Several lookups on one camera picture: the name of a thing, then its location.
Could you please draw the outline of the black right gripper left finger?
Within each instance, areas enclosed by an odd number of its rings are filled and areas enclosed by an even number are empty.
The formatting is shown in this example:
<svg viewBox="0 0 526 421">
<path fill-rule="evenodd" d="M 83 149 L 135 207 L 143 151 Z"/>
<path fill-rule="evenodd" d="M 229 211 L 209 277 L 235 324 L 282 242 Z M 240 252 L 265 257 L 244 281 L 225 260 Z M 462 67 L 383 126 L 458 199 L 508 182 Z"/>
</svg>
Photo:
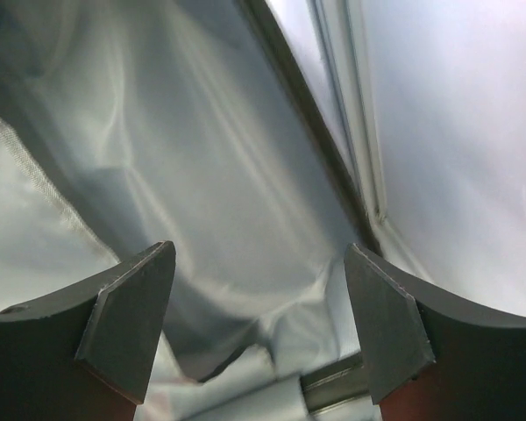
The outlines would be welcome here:
<svg viewBox="0 0 526 421">
<path fill-rule="evenodd" d="M 0 312 L 0 420 L 131 420 L 146 398 L 175 271 L 161 241 Z"/>
</svg>

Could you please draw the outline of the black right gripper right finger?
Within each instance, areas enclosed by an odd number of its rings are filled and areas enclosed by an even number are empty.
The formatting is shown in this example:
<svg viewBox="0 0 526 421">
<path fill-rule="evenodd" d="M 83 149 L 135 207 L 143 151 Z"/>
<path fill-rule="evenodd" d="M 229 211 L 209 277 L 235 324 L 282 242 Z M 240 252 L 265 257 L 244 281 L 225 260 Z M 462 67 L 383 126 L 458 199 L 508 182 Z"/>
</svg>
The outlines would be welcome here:
<svg viewBox="0 0 526 421">
<path fill-rule="evenodd" d="M 369 393 L 386 420 L 526 420 L 526 317 L 351 245 L 345 276 Z"/>
</svg>

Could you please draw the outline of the blue suitcase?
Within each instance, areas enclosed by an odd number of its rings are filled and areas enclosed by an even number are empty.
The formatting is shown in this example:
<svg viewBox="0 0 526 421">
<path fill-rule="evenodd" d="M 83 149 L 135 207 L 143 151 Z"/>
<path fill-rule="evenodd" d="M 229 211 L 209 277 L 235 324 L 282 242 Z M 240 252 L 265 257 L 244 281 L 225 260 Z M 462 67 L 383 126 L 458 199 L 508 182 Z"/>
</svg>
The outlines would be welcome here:
<svg viewBox="0 0 526 421">
<path fill-rule="evenodd" d="M 358 350 L 358 240 L 232 1 L 0 1 L 0 310 L 170 240 L 153 381 Z"/>
</svg>

